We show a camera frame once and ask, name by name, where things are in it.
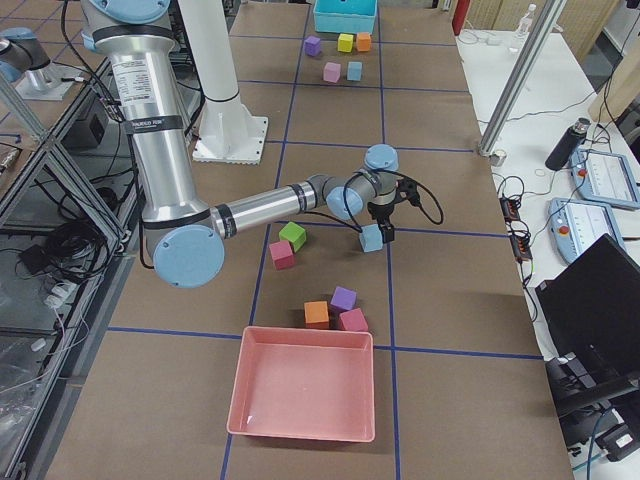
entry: cube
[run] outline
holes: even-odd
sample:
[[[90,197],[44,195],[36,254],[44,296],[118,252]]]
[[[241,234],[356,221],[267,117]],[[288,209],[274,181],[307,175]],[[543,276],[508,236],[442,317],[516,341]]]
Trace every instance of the cube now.
[[[371,34],[369,32],[360,32],[356,35],[356,50],[359,52],[371,50]]]
[[[304,322],[307,328],[329,330],[329,308],[327,302],[306,302]]]
[[[368,332],[369,325],[364,318],[364,313],[359,308],[342,312],[338,317],[338,328],[347,332]]]
[[[336,287],[331,298],[331,309],[337,313],[353,310],[356,306],[357,294],[353,290],[347,288]]]
[[[349,62],[347,67],[347,80],[359,82],[362,78],[362,62]]]
[[[324,66],[322,78],[325,82],[338,83],[340,80],[340,71],[342,67],[339,63],[327,62]]]
[[[304,41],[304,53],[310,57],[316,57],[322,52],[322,45],[318,37],[309,35]]]
[[[359,235],[362,251],[365,253],[382,250],[382,233],[377,224],[362,227]]]
[[[276,270],[291,268],[296,264],[291,244],[286,240],[269,245],[269,253],[271,253],[271,260],[273,260],[273,266],[276,267]]]
[[[297,223],[289,222],[280,230],[278,237],[291,243],[293,251],[297,252],[307,241],[307,231]]]
[[[341,33],[338,37],[338,51],[350,53],[353,50],[353,35],[350,33]]]

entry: pink tray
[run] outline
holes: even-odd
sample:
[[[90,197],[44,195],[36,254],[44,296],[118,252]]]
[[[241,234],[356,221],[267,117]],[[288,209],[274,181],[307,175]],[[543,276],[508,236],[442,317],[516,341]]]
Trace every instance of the pink tray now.
[[[366,332],[245,328],[227,430],[371,442],[373,338]]]

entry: light blue cube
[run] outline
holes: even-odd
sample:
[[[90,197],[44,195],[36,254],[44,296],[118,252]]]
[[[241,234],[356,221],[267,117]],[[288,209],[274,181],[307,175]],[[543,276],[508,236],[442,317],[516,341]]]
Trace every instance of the light blue cube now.
[[[347,67],[347,80],[359,82],[362,78],[362,62],[349,62]]]
[[[362,227],[362,233],[359,237],[364,253],[382,250],[382,233],[378,228],[378,224]]]

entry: blue plastic bin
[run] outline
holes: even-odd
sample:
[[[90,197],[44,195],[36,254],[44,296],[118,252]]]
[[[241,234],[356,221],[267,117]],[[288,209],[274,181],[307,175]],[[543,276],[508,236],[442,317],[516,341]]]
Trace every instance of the blue plastic bin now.
[[[373,33],[378,0],[316,0],[316,32]]]

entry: computer monitor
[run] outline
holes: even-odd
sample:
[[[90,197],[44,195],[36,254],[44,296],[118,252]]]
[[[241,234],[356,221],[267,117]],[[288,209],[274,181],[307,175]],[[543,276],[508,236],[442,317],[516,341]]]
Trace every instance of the computer monitor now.
[[[640,371],[640,266],[609,235],[536,292],[560,355],[597,383]],[[640,392],[611,403],[640,436]]]

